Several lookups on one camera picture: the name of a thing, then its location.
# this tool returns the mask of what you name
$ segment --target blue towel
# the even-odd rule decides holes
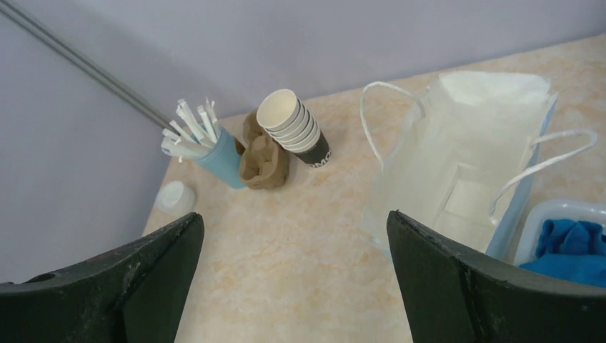
[[[536,261],[520,267],[549,277],[606,287],[606,237],[600,224],[547,220],[536,255]]]

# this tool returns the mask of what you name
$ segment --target blue cup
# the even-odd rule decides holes
[[[234,137],[224,127],[221,127],[216,144],[194,162],[213,173],[231,188],[241,189],[244,188],[244,184],[240,181],[239,175],[240,158],[236,151]]]

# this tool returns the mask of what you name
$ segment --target beige marble countertop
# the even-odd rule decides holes
[[[606,202],[606,36],[484,61],[459,69],[518,71],[552,79],[560,93],[547,132],[591,128],[597,146],[540,172],[526,213],[565,197]],[[422,91],[436,73],[394,81]],[[370,97],[369,127],[385,153],[411,106],[390,90]],[[359,235],[362,207],[379,172],[364,137],[356,89],[305,101],[332,151],[312,169],[292,158],[287,184],[235,191],[202,168],[171,161],[164,182],[197,193],[205,236],[176,342],[411,342],[392,265]],[[235,136],[243,116],[224,121]],[[582,145],[541,145],[540,158]],[[175,218],[154,209],[145,234]]]

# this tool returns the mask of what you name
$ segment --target metal strip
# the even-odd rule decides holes
[[[15,4],[12,0],[0,0],[0,13],[3,13],[6,17],[14,21],[15,24],[33,34],[49,48],[68,59],[75,66],[97,80],[112,93],[129,103],[154,123],[158,124],[160,127],[172,130],[169,122],[165,119],[166,117],[159,110],[155,109],[149,102],[141,98],[126,84],[123,84],[113,77],[109,72],[95,64],[83,53],[70,47],[40,21],[34,18],[34,16]]]

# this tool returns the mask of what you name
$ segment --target wall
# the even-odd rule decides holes
[[[222,114],[606,32],[604,0],[17,0],[168,114]]]
[[[168,159],[160,128],[0,15],[0,282],[143,232]]]

